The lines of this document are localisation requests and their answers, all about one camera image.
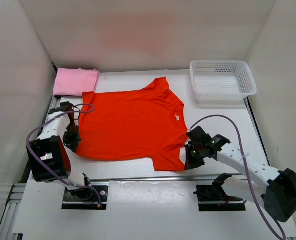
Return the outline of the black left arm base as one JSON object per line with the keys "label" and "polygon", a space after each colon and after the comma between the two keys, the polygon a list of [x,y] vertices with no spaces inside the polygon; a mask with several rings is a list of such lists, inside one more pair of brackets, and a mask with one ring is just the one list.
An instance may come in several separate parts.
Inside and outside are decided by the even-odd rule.
{"label": "black left arm base", "polygon": [[91,182],[100,196],[99,206],[98,196],[92,189],[65,189],[61,209],[62,210],[106,210],[109,195],[109,182]]}

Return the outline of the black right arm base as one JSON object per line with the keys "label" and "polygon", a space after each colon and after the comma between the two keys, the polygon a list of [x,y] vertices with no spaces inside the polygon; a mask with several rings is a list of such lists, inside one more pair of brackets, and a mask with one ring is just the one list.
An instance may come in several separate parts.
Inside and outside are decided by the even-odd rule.
{"label": "black right arm base", "polygon": [[196,191],[199,212],[243,212],[246,211],[246,200],[227,195],[222,185],[232,178],[231,174],[223,173],[211,184],[199,184]]}

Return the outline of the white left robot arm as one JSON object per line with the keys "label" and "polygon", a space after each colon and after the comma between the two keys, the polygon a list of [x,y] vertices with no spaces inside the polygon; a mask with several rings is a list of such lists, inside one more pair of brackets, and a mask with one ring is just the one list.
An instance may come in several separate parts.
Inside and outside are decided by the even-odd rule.
{"label": "white left robot arm", "polygon": [[75,191],[81,200],[93,194],[86,174],[72,170],[66,149],[77,152],[81,142],[79,126],[75,123],[75,106],[66,101],[48,113],[48,122],[42,126],[35,140],[28,140],[27,153],[36,182],[57,183],[68,191]]}

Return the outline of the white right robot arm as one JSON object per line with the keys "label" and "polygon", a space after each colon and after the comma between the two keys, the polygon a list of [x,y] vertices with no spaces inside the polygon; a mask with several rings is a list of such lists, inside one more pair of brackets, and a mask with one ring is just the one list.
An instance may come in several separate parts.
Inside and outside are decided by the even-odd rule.
{"label": "white right robot arm", "polygon": [[200,127],[186,134],[189,138],[185,145],[185,169],[192,170],[205,165],[205,159],[230,166],[250,180],[239,180],[229,173],[217,177],[211,186],[198,187],[195,194],[202,201],[226,201],[239,198],[258,202],[259,206],[276,221],[287,222],[296,212],[296,173],[287,168],[282,171],[261,164],[222,135],[211,137]]}

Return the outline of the pink t shirt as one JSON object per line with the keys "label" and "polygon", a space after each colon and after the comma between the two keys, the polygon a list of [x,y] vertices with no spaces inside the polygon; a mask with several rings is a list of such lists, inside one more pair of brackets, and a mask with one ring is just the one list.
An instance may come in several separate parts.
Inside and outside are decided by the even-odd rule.
{"label": "pink t shirt", "polygon": [[52,95],[82,97],[83,92],[96,90],[99,76],[96,69],[58,68]]}

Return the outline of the orange t shirt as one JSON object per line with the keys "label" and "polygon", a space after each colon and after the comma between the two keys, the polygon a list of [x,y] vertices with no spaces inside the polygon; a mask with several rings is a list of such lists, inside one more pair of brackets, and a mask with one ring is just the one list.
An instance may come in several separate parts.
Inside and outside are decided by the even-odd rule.
{"label": "orange t shirt", "polygon": [[83,92],[82,101],[78,156],[96,161],[150,158],[155,171],[184,171],[185,105],[166,77],[140,90]]}

